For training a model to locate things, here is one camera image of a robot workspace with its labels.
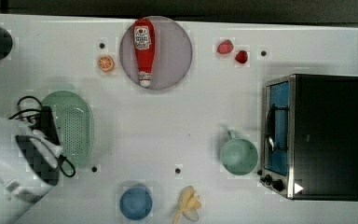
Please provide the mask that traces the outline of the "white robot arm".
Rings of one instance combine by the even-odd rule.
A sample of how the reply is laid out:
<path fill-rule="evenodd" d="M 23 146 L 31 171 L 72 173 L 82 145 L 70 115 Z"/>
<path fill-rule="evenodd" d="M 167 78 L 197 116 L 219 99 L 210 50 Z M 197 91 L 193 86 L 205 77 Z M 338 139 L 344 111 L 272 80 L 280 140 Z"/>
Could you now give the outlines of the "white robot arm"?
<path fill-rule="evenodd" d="M 60 180 L 62 146 L 52 111 L 0 118 L 0 224 L 14 224 Z"/>

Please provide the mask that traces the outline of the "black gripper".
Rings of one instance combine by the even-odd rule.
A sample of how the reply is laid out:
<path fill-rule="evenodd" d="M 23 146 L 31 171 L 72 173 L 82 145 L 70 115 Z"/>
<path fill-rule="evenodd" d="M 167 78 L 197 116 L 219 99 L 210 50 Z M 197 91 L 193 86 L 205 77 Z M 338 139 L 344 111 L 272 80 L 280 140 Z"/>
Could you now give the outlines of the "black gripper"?
<path fill-rule="evenodd" d="M 43 105 L 40 112 L 35 115 L 35 125 L 33 130 L 42 132 L 52 144 L 59 146 L 60 140 L 55 125 L 55 119 L 49 106 Z"/>

